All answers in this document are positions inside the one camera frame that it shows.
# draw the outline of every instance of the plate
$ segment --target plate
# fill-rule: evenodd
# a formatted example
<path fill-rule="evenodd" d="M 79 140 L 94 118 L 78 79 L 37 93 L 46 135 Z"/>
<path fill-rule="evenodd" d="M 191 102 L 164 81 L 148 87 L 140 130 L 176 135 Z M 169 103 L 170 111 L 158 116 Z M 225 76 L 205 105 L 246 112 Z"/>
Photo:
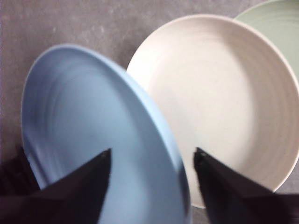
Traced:
<path fill-rule="evenodd" d="M 256 5 L 236 17 L 264 34 L 288 60 L 299 77 L 299 1 L 274 0 Z"/>
<path fill-rule="evenodd" d="M 29 72 L 21 119 L 24 150 L 41 188 L 112 148 L 100 223 L 190 223 L 173 136 L 149 96 L 110 60 L 73 45 L 49 49 Z"/>
<path fill-rule="evenodd" d="M 193 205 L 204 207 L 195 147 L 271 190 L 292 171 L 299 148 L 298 84 L 275 46 L 249 26 L 216 15 L 171 21 L 141 44 L 127 72 L 173 131 Z"/>

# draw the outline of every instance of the concrete floor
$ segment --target concrete floor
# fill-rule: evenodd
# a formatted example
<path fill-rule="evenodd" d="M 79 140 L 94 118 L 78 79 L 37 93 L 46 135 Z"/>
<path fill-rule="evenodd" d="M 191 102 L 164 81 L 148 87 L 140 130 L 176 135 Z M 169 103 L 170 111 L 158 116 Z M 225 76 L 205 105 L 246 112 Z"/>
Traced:
<path fill-rule="evenodd" d="M 140 43 L 155 29 L 188 14 L 235 17 L 263 0 L 2 0 L 1 160 L 21 143 L 21 96 L 34 59 L 48 47 L 75 43 L 127 67 Z M 279 192 L 299 191 L 296 166 Z M 205 210 L 193 209 L 193 223 L 207 224 Z"/>

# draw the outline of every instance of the blue plate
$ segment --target blue plate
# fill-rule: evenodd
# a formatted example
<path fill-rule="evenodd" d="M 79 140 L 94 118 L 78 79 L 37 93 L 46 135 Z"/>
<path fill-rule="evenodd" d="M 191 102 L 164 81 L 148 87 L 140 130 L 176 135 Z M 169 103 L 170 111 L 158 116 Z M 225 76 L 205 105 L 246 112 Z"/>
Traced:
<path fill-rule="evenodd" d="M 118 65 L 59 45 L 33 64 L 22 136 L 41 188 L 112 148 L 103 224 L 187 224 L 190 196 L 173 136 L 153 101 Z"/>

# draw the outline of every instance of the white plate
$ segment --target white plate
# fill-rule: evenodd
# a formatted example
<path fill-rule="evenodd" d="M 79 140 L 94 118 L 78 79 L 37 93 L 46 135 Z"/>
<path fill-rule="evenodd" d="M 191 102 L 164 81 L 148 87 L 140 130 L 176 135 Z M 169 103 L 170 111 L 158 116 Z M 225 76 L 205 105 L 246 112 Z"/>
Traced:
<path fill-rule="evenodd" d="M 127 71 L 175 135 L 193 205 L 204 206 L 195 147 L 271 190 L 292 171 L 299 148 L 298 84 L 283 56 L 252 28 L 215 15 L 171 21 L 141 44 Z"/>
<path fill-rule="evenodd" d="M 112 148 L 100 223 L 190 223 L 187 178 L 170 130 L 118 65 L 81 47 L 51 48 L 29 72 L 21 113 L 41 188 Z"/>

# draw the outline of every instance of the white bowl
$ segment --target white bowl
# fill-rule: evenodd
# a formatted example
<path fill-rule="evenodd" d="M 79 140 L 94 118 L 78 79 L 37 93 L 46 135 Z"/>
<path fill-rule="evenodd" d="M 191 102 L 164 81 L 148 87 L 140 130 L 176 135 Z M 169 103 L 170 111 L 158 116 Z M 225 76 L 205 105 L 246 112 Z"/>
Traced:
<path fill-rule="evenodd" d="M 289 176 L 299 148 L 298 84 L 282 54 L 254 29 L 216 15 L 171 21 L 141 44 L 127 72 L 175 135 L 193 205 L 204 206 L 195 147 L 271 190 Z"/>

